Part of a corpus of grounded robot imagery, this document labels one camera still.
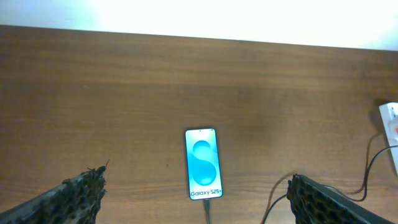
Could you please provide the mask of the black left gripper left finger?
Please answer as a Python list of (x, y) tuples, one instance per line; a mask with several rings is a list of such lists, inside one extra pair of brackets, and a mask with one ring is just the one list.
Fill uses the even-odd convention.
[(88, 169), (60, 185), (1, 213), (1, 223), (95, 224), (106, 194), (107, 166)]

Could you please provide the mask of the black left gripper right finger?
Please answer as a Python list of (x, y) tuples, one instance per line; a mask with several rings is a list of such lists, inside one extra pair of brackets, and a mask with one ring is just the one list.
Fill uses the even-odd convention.
[(287, 199), (298, 224), (392, 224), (300, 174), (288, 181)]

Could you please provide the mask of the blue Galaxy smartphone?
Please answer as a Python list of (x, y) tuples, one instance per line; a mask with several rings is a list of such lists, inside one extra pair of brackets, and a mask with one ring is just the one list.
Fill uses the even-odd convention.
[(188, 194), (191, 200), (223, 196), (218, 138), (215, 128), (185, 131)]

